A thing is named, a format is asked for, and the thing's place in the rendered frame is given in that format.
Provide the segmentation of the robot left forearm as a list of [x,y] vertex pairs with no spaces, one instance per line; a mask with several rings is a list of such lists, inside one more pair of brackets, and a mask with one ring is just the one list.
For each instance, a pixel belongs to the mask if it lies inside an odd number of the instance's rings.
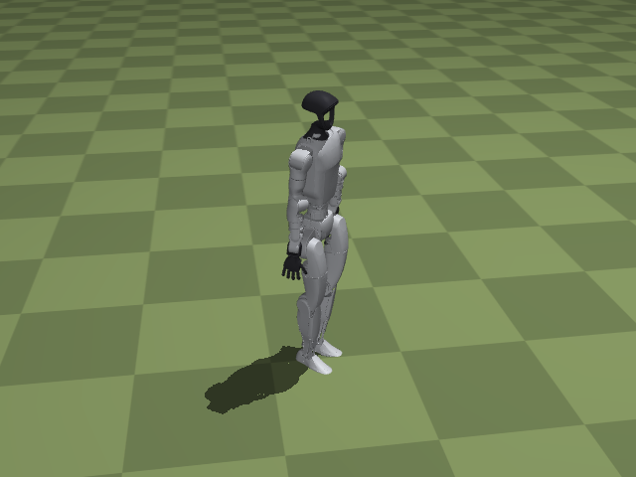
[[341,196],[342,196],[344,179],[341,183],[337,184],[335,195],[330,200],[330,204],[327,206],[328,210],[332,211],[333,214],[336,214],[337,208],[339,207],[342,201]]

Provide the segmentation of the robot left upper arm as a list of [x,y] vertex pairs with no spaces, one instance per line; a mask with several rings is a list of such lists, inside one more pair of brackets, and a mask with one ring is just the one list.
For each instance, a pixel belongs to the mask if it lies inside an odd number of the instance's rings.
[[[336,126],[332,126],[332,129],[336,130],[340,136],[340,141],[341,141],[341,159],[343,158],[343,145],[344,145],[344,141],[346,138],[346,131],[343,128],[340,127],[336,127]],[[340,159],[340,161],[341,161]],[[338,173],[338,183],[341,183],[343,181],[343,179],[347,176],[347,171],[346,169],[339,165],[339,173]]]

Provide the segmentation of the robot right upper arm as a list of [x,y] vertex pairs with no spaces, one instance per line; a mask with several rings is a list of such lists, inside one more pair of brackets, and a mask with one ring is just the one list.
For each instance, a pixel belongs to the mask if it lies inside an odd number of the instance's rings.
[[300,146],[291,153],[288,161],[290,169],[288,201],[290,199],[296,200],[298,213],[306,211],[309,206],[307,197],[303,196],[302,192],[306,183],[307,171],[312,165],[312,154],[311,148]]

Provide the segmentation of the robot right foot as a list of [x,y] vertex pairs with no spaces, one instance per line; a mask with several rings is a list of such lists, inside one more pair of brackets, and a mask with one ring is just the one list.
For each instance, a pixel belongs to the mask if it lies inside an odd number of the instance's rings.
[[[309,355],[309,353],[308,353]],[[296,361],[306,365],[309,369],[324,375],[332,373],[332,369],[326,365],[317,355],[312,356],[311,359],[304,357],[303,349],[300,349],[296,354]]]

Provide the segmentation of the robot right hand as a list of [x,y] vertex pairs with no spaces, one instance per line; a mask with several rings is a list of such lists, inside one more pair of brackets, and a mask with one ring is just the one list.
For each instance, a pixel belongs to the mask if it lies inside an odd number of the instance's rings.
[[286,277],[289,278],[290,277],[290,271],[292,271],[292,275],[291,278],[292,280],[295,279],[295,272],[296,272],[296,277],[298,280],[300,280],[300,274],[299,274],[299,270],[300,267],[303,270],[304,274],[307,274],[306,269],[304,268],[304,266],[301,263],[301,258],[299,257],[301,255],[301,250],[302,250],[302,243],[300,243],[299,246],[299,253],[293,253],[293,252],[289,252],[288,251],[288,247],[289,247],[289,243],[287,245],[287,255],[288,257],[285,259],[284,264],[283,264],[283,270],[282,270],[282,276],[285,275],[285,271],[287,270],[287,275]]

